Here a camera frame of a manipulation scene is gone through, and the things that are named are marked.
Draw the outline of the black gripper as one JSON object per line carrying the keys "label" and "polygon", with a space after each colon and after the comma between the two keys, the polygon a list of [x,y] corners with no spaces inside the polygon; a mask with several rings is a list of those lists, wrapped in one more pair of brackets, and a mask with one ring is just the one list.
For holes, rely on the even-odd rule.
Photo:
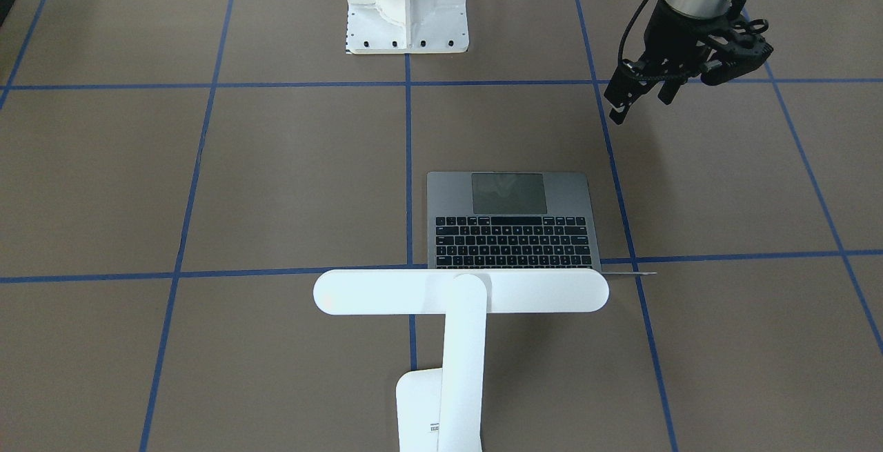
{"label": "black gripper", "polygon": [[[604,91],[610,105],[609,119],[622,125],[631,106],[653,87],[653,81],[690,72],[700,75],[704,83],[725,82],[724,68],[701,72],[700,65],[711,59],[712,48],[704,42],[710,31],[720,28],[725,12],[709,18],[681,14],[666,0],[657,0],[644,30],[644,52],[637,60],[635,71],[618,66]],[[658,99],[671,105],[685,77],[666,79],[659,88]]]}

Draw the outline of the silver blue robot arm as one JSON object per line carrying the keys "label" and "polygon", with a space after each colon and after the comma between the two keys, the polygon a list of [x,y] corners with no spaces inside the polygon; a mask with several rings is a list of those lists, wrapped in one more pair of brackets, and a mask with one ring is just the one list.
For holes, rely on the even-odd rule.
{"label": "silver blue robot arm", "polygon": [[669,105],[691,78],[718,86],[757,70],[772,48],[765,20],[742,16],[746,0],[642,0],[622,33],[604,97],[624,122],[631,106],[659,86]]}

